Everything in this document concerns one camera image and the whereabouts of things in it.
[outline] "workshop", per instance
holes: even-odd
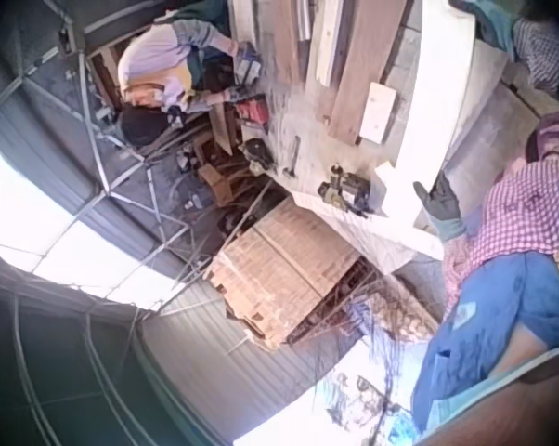
[[[559,0],[0,1],[0,445],[287,443],[559,444]]]

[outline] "red tool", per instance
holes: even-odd
[[[261,128],[267,133],[269,108],[265,95],[257,95],[235,104],[242,125]]]

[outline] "lumber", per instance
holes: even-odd
[[[397,92],[393,88],[377,84],[370,84],[369,98],[364,109],[360,136],[377,144],[382,144],[384,133],[389,124],[391,110],[395,104]]]
[[[209,110],[209,119],[212,122],[215,142],[231,156],[233,139],[226,118],[224,104],[215,104],[212,109]]]
[[[365,230],[368,233],[400,243],[436,260],[442,260],[444,257],[442,242],[438,237],[425,230],[401,228],[394,220],[385,216],[368,214],[368,218],[364,218],[352,213],[346,213],[323,202],[320,197],[306,193],[293,191],[292,196],[298,206],[309,209],[320,216],[330,216],[338,221]]]
[[[412,227],[422,210],[413,182],[430,190],[447,155],[469,80],[474,39],[473,15],[442,0],[423,0],[418,75],[383,202],[383,211],[401,227]]]
[[[293,0],[276,0],[274,8],[274,40],[278,79],[284,84],[301,83],[298,59],[298,18]]]
[[[228,0],[228,12],[232,37],[240,42],[251,42],[257,48],[253,0]]]
[[[335,103],[337,91],[339,90],[339,84],[344,74],[347,49],[349,47],[352,25],[354,23],[355,5],[356,2],[352,1],[344,3],[339,36],[337,38],[337,47],[335,48],[335,52],[333,54],[333,68],[330,83],[328,86],[320,85],[318,88],[319,93],[317,108],[315,109],[315,117],[317,121],[326,125],[331,121],[333,104]]]
[[[329,135],[354,145],[371,82],[379,82],[391,54],[406,0],[360,0]]]
[[[325,0],[323,25],[318,48],[317,80],[321,85],[330,86],[337,50],[339,27],[342,21],[344,0]]]

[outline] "corrugated metal roof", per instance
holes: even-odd
[[[221,295],[205,281],[189,287],[171,311],[219,301],[146,321],[151,353],[178,391],[217,433],[238,439],[296,400],[357,341],[327,333],[296,348],[267,353],[245,342],[241,326],[226,318]]]

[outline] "gray glove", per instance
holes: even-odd
[[[438,173],[430,193],[418,182],[413,183],[413,188],[443,242],[459,237],[465,232],[459,200],[442,171]]]

